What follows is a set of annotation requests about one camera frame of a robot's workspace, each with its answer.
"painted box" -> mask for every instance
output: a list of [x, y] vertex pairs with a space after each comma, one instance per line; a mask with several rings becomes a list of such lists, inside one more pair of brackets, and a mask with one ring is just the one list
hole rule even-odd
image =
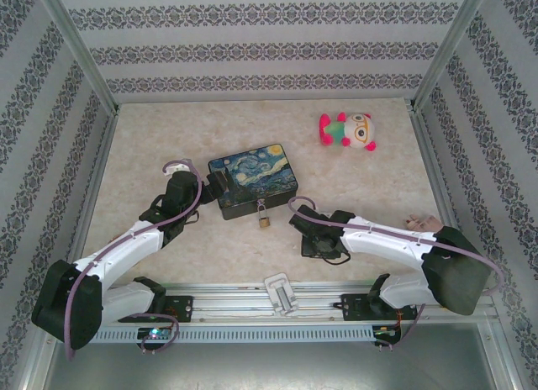
[[226, 175], [229, 189], [219, 198], [226, 220], [257, 212], [258, 201], [274, 208], [295, 196], [298, 183], [282, 145], [275, 144], [214, 159], [209, 171]]

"brass padlock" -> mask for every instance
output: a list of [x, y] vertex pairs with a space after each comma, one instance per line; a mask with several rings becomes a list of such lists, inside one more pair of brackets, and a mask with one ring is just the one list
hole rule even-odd
[[271, 226], [271, 222], [269, 220], [269, 216], [267, 215], [267, 209], [263, 199], [258, 199], [258, 222], [260, 223], [261, 228]]

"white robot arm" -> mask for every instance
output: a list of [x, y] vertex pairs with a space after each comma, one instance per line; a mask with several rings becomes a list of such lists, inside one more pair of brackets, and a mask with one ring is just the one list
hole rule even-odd
[[[373, 228], [382, 228], [410, 235], [418, 239], [435, 241], [431, 232], [409, 232], [388, 226], [374, 224], [360, 216], [351, 219], [349, 224], [365, 224]], [[403, 308], [410, 304], [435, 303], [433, 293], [429, 289], [428, 281], [422, 271], [423, 256], [432, 251], [431, 245], [410, 242], [392, 236], [382, 235], [374, 231], [357, 231], [344, 228], [341, 237], [342, 244], [350, 253], [369, 253], [375, 256], [396, 261], [417, 270], [405, 275], [390, 276], [383, 283], [380, 298], [393, 308]]]
[[289, 206], [295, 213], [289, 223], [303, 235], [302, 256], [327, 261], [345, 254], [346, 262], [351, 253], [369, 253], [416, 270], [377, 279], [372, 286], [375, 298], [370, 299], [377, 311], [439, 303], [454, 313], [470, 315], [483, 294], [490, 266], [495, 266], [477, 256], [477, 249], [459, 230], [448, 226], [437, 233], [410, 232], [374, 224], [345, 211], [335, 211], [327, 218], [306, 205], [298, 210]]
[[[218, 198], [227, 187], [219, 171], [208, 175], [209, 184], [200, 185], [197, 175], [184, 166], [174, 165], [165, 172], [172, 173], [166, 193], [153, 201], [131, 229], [90, 256], [72, 264], [60, 260], [50, 266], [32, 313], [34, 324], [64, 340], [71, 297], [67, 321], [71, 348], [77, 350], [93, 338], [101, 324], [132, 314], [162, 313], [166, 290], [151, 279], [139, 277], [126, 286], [110, 287], [137, 262], [175, 239], [192, 216], [198, 220], [198, 205]], [[77, 280], [80, 284], [72, 291]]]

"beige floor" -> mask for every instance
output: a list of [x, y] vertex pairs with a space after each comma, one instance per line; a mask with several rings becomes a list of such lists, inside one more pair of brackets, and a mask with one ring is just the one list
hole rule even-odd
[[[319, 116], [340, 111], [372, 114], [374, 152], [320, 144]], [[125, 104], [84, 254], [130, 228], [164, 192], [161, 167], [167, 161], [191, 158], [205, 176], [214, 158], [273, 143], [283, 145], [298, 193], [321, 210], [343, 209], [401, 228], [410, 213], [437, 215], [403, 99]], [[328, 282], [406, 271], [364, 254], [344, 266], [304, 259], [300, 234], [288, 225], [291, 213], [282, 206], [269, 215], [271, 227], [260, 229], [254, 214], [224, 221], [217, 203], [204, 205], [198, 223], [119, 282], [144, 275], [160, 283], [255, 283], [278, 272], [290, 280]]]

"plush toy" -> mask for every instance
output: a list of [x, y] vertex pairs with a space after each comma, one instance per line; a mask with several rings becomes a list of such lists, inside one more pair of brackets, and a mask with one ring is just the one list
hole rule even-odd
[[327, 114], [319, 119], [319, 137], [323, 145], [340, 144], [372, 151], [376, 149], [373, 133], [370, 114], [357, 113], [346, 117], [345, 113], [340, 113], [335, 123], [330, 122]]

